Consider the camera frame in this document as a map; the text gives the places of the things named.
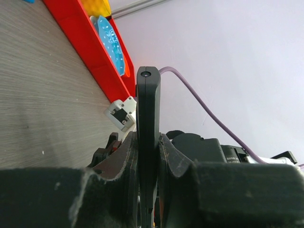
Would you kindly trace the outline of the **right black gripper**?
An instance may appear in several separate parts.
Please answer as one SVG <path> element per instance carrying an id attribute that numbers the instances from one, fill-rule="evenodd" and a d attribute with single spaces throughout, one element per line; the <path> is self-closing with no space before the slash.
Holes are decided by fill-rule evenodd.
<path id="1" fill-rule="evenodd" d="M 93 168 L 107 157 L 109 157 L 113 152 L 115 152 L 122 144 L 122 141 L 118 138 L 118 133 L 111 133 L 105 148 L 98 148 L 92 157 L 91 163 L 88 165 L 89 168 Z"/>

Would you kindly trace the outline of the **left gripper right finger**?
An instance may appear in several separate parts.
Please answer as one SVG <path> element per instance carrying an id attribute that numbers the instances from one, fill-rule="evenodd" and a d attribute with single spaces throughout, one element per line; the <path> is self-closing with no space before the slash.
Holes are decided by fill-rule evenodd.
<path id="1" fill-rule="evenodd" d="M 163 228 L 301 228 L 304 175 L 283 164 L 191 161 L 159 139 Z"/>

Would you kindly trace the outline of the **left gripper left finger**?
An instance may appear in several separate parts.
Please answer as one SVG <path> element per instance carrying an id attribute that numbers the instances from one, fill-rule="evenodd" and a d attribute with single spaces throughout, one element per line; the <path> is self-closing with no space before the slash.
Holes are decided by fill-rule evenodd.
<path id="1" fill-rule="evenodd" d="M 138 144 L 130 132 L 93 168 L 0 171 L 3 228 L 137 227 Z"/>

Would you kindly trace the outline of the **black remote control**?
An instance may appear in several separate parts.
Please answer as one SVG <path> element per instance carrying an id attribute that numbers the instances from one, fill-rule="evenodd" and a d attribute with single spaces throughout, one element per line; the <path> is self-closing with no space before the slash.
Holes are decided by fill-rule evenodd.
<path id="1" fill-rule="evenodd" d="M 160 137 L 161 75 L 156 67 L 139 67 L 136 77 L 136 95 L 141 227 L 151 228 L 157 193 Z"/>

